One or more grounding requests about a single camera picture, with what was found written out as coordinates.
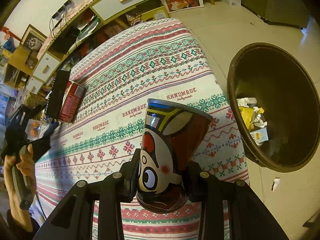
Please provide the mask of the person's left hand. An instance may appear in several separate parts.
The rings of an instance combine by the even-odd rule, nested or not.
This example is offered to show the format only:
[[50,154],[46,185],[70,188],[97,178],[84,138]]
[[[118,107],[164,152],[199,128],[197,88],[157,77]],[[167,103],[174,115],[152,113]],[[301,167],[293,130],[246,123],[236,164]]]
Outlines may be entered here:
[[22,201],[31,203],[31,197],[36,191],[32,145],[24,146],[19,156],[6,155],[3,170],[13,221],[25,231],[32,232],[31,217],[26,205],[22,203]]

